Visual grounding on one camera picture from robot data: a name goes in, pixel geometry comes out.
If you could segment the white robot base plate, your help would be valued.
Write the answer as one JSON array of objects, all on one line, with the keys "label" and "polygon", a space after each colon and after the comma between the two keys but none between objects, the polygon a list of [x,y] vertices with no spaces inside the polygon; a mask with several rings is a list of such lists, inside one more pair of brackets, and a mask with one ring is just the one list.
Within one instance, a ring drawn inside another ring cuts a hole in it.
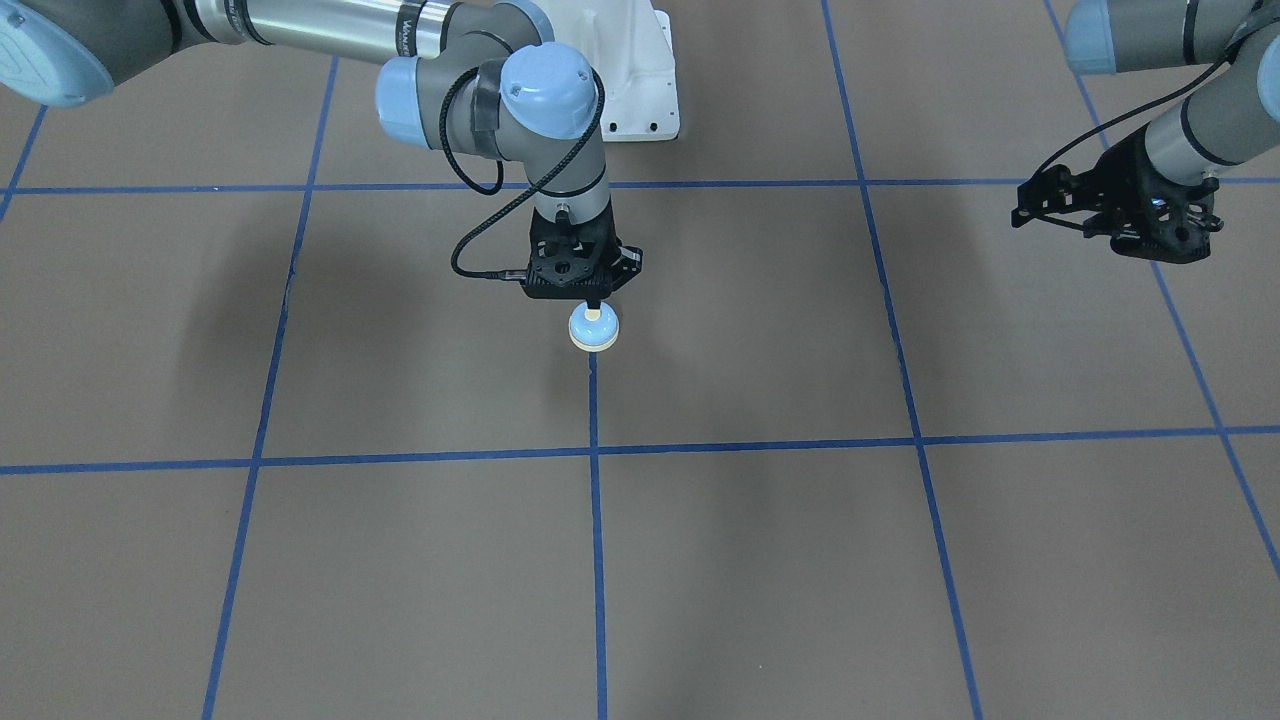
[{"label": "white robot base plate", "polygon": [[681,113],[669,15],[653,1],[562,1],[556,35],[591,63],[605,87],[608,143],[667,142]]}]

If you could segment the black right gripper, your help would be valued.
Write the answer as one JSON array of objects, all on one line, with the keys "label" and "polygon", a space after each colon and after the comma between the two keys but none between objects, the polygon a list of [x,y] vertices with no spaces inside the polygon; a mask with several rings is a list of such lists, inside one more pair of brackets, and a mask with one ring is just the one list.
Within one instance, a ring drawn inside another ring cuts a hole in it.
[{"label": "black right gripper", "polygon": [[641,269],[643,250],[621,242],[612,213],[581,224],[549,222],[535,213],[520,284],[530,299],[586,301],[588,313],[602,313],[603,300]]}]

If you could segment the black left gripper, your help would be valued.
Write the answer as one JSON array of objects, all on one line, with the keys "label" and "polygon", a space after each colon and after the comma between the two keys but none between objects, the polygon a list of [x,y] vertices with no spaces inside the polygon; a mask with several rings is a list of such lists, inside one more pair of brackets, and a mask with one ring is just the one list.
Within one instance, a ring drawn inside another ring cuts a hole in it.
[{"label": "black left gripper", "polygon": [[[1224,227],[1213,211],[1219,179],[1202,173],[1169,179],[1151,159],[1146,136],[1134,132],[1080,174],[1068,167],[1037,170],[1018,187],[1011,227],[1044,222],[1087,238],[1106,234],[1114,252],[1158,263],[1208,258],[1211,236]],[[1083,224],[1060,218],[1080,210],[1092,213]]]}]

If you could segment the grey silver right robot arm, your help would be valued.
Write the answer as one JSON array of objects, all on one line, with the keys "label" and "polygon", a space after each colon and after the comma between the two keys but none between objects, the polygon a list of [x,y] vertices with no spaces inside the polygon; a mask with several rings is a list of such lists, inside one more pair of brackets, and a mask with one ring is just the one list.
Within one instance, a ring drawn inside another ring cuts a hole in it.
[{"label": "grey silver right robot arm", "polygon": [[294,47],[379,65],[375,108],[393,140],[518,164],[532,205],[524,269],[452,269],[573,300],[596,320],[641,269],[614,229],[604,79],[556,37],[535,1],[5,1],[3,83],[77,108],[202,44]]}]

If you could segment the grey silver left robot arm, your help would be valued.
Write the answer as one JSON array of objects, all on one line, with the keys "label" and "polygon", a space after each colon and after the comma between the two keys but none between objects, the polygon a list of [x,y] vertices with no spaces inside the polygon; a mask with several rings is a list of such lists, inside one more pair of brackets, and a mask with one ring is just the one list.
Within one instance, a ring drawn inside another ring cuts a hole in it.
[{"label": "grey silver left robot arm", "polygon": [[1222,229],[1221,174],[1279,141],[1279,9],[1275,1],[1079,1],[1064,35],[1078,76],[1196,67],[1156,100],[1162,113],[1074,173],[1057,154],[1018,187],[1012,227],[1071,225],[1114,252],[1188,264]]}]

